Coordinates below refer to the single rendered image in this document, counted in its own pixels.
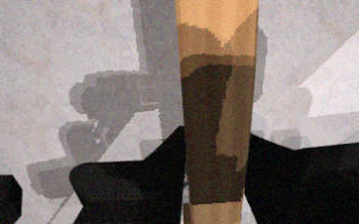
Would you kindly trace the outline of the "dark brown wooden post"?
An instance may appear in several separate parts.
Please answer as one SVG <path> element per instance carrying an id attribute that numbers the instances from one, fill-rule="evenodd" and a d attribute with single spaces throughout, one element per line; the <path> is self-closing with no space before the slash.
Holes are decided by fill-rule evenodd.
<path id="1" fill-rule="evenodd" d="M 183 204 L 183 224 L 191 224 L 190 203 Z"/>

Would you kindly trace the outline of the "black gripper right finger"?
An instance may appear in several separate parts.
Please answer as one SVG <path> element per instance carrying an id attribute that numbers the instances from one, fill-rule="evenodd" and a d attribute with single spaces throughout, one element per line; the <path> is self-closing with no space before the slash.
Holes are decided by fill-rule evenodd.
<path id="1" fill-rule="evenodd" d="M 294 224 L 315 174 L 359 168 L 359 143 L 293 150 L 251 134 L 245 198 L 257 224 Z"/>

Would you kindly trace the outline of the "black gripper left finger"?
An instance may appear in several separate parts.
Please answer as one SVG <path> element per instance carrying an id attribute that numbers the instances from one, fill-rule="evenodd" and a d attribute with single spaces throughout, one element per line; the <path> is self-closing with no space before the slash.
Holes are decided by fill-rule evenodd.
<path id="1" fill-rule="evenodd" d="M 82 206 L 91 200 L 152 199 L 161 224 L 180 224 L 185 156 L 184 126 L 178 126 L 142 160 L 85 163 L 68 178 Z"/>

